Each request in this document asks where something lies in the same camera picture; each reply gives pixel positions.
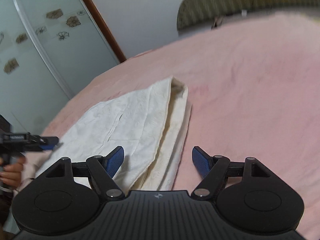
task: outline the folded towel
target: folded towel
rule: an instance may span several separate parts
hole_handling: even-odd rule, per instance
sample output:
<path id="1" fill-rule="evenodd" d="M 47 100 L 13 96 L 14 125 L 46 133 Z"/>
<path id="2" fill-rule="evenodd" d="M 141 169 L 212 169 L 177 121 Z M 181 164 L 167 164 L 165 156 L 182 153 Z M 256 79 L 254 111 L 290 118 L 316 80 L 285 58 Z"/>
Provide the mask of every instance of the folded towel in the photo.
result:
<path id="1" fill-rule="evenodd" d="M 119 187 L 170 190 L 186 138 L 191 106 L 188 88 L 173 77 L 91 107 L 62 137 L 37 172 L 63 156 L 83 162 L 124 148 L 124 163 L 114 176 Z M 87 178 L 75 181 L 90 186 Z"/>

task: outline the finger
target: finger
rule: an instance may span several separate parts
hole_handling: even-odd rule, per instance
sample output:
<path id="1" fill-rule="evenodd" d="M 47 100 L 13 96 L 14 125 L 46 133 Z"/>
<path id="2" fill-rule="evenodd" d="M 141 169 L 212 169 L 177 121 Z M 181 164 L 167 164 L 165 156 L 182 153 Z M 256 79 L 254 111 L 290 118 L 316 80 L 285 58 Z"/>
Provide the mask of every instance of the finger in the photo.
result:
<path id="1" fill-rule="evenodd" d="M 26 162 L 25 156 L 21 156 L 17 159 L 17 163 L 24 164 Z"/>
<path id="2" fill-rule="evenodd" d="M 15 189 L 20 185 L 19 181 L 13 179 L 0 178 L 0 180 L 2 180 L 4 184 L 7 184 L 8 186 L 11 186 Z"/>
<path id="3" fill-rule="evenodd" d="M 13 179 L 13 180 L 21 180 L 21 173 L 20 172 L 0 172 L 0 176 L 6 179 Z"/>
<path id="4" fill-rule="evenodd" d="M 21 172 L 23 171 L 23 165 L 20 163 L 15 163 L 15 164 L 4 166 L 3 169 L 9 172 Z"/>

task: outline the metal rivet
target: metal rivet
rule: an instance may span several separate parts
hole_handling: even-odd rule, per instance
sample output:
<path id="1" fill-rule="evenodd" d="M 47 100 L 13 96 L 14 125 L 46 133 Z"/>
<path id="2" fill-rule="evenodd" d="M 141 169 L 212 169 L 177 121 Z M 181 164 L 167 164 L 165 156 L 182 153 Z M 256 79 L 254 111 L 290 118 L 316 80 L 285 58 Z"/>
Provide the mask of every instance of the metal rivet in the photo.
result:
<path id="1" fill-rule="evenodd" d="M 116 188 L 109 189 L 107 191 L 107 196 L 109 196 L 109 197 L 119 197 L 119 196 L 121 196 L 121 194 L 122 194 L 122 191 L 119 189 L 116 189 Z"/>
<path id="2" fill-rule="evenodd" d="M 210 194 L 210 191 L 205 188 L 197 188 L 193 193 L 198 197 L 206 197 Z"/>

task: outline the wooden door frame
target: wooden door frame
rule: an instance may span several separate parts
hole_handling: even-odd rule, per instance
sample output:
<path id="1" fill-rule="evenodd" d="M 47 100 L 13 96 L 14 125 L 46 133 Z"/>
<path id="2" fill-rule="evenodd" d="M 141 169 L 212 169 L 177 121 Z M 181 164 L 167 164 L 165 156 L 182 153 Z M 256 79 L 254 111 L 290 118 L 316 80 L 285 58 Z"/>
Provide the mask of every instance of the wooden door frame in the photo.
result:
<path id="1" fill-rule="evenodd" d="M 116 54 L 119 61 L 121 63 L 125 62 L 127 59 L 126 59 L 124 53 L 120 49 L 118 43 L 116 42 L 115 38 L 113 37 L 111 31 L 109 30 L 107 24 L 103 20 L 101 14 L 99 13 L 96 6 L 94 5 L 93 1 L 92 0 L 83 0 L 83 2 L 86 5 L 86 7 L 88 8 L 89 12 L 92 15 L 92 18 L 95 20 L 97 26 L 101 30 L 103 36 L 106 38 L 107 42 L 109 43 L 113 52 Z"/>

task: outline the floral decal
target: floral decal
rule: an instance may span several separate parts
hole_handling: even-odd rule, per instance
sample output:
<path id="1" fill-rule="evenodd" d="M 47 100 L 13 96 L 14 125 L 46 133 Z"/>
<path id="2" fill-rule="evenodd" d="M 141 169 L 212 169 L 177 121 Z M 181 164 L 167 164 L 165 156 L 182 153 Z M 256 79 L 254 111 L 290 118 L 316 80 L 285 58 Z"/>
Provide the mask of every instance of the floral decal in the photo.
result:
<path id="1" fill-rule="evenodd" d="M 71 16 L 66 22 L 66 25 L 68 25 L 69 27 L 72 27 L 72 28 L 76 27 L 76 26 L 78 26 L 80 24 L 81 23 L 80 23 L 80 21 L 79 21 L 77 16 Z"/>
<path id="2" fill-rule="evenodd" d="M 4 39 L 4 33 L 0 32 L 0 44 L 2 43 L 3 39 Z"/>
<path id="3" fill-rule="evenodd" d="M 41 34 L 41 33 L 45 33 L 47 31 L 47 27 L 46 26 L 42 26 L 39 27 L 38 29 L 36 29 L 36 34 Z"/>
<path id="4" fill-rule="evenodd" d="M 27 34 L 26 33 L 22 33 L 16 38 L 16 43 L 20 44 L 21 42 L 23 42 L 23 41 L 25 41 L 27 39 L 28 39 Z"/>
<path id="5" fill-rule="evenodd" d="M 63 41 L 64 39 L 69 37 L 69 33 L 67 33 L 67 32 L 59 32 L 57 34 L 57 36 L 59 37 L 59 41 Z"/>
<path id="6" fill-rule="evenodd" d="M 85 10 L 77 11 L 77 15 L 79 15 L 79 16 L 85 15 Z"/>
<path id="7" fill-rule="evenodd" d="M 10 59 L 4 66 L 3 71 L 6 74 L 11 73 L 15 68 L 19 67 L 19 64 L 15 58 Z"/>
<path id="8" fill-rule="evenodd" d="M 47 13 L 47 18 L 48 19 L 58 19 L 62 15 L 63 15 L 63 12 L 61 11 L 61 9 L 58 9 L 58 10 L 54 10 L 54 11 L 48 12 Z"/>

